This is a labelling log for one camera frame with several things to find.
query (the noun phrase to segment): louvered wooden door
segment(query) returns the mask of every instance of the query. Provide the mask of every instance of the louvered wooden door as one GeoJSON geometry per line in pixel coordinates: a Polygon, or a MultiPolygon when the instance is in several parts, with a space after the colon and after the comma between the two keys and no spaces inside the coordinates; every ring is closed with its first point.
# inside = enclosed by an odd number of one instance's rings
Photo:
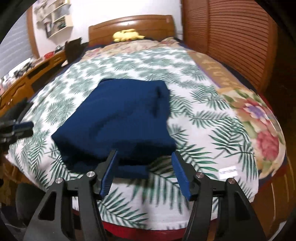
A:
{"type": "Polygon", "coordinates": [[[277,26],[254,0],[183,0],[185,43],[241,73],[262,91],[271,76],[277,26]]]}

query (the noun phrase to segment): window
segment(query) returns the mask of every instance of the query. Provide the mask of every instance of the window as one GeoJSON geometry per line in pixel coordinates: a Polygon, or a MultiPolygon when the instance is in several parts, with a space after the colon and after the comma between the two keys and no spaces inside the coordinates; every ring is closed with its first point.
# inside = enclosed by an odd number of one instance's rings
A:
{"type": "Polygon", "coordinates": [[[28,37],[26,12],[17,20],[0,44],[0,77],[13,75],[33,56],[28,37]]]}

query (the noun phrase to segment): silver screw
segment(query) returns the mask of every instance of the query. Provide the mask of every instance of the silver screw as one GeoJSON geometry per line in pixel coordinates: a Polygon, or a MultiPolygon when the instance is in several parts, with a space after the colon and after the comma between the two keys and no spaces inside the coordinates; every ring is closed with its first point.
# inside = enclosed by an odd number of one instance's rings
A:
{"type": "Polygon", "coordinates": [[[235,184],[235,183],[236,183],[236,180],[233,179],[233,178],[230,178],[230,179],[228,179],[228,182],[229,182],[230,184],[235,184]]]}
{"type": "Polygon", "coordinates": [[[61,178],[61,177],[58,177],[58,178],[56,179],[56,181],[55,181],[55,182],[59,184],[59,183],[61,183],[62,181],[63,181],[63,178],[61,178]]]}
{"type": "Polygon", "coordinates": [[[93,171],[91,171],[91,172],[88,172],[86,175],[87,175],[88,177],[93,177],[93,176],[95,175],[95,173],[94,173],[93,171]]]}
{"type": "Polygon", "coordinates": [[[205,175],[202,172],[197,172],[196,177],[197,178],[203,178],[205,175]]]}

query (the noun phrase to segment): yellow plush toy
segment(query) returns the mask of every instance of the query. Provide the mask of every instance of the yellow plush toy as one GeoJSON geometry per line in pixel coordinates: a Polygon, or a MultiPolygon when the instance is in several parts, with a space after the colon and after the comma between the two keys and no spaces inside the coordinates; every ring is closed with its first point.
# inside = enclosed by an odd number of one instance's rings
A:
{"type": "Polygon", "coordinates": [[[127,29],[113,34],[114,42],[132,41],[136,39],[143,39],[145,36],[139,35],[135,29],[127,29]]]}

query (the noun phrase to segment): fabric tag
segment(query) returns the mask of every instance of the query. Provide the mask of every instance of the fabric tag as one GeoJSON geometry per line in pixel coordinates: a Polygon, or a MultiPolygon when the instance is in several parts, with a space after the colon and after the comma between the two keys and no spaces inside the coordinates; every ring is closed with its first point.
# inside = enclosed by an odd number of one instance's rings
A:
{"type": "Polygon", "coordinates": [[[226,167],[226,168],[221,168],[219,170],[219,179],[227,179],[230,177],[235,177],[237,176],[237,168],[236,166],[231,166],[231,167],[226,167]]]}

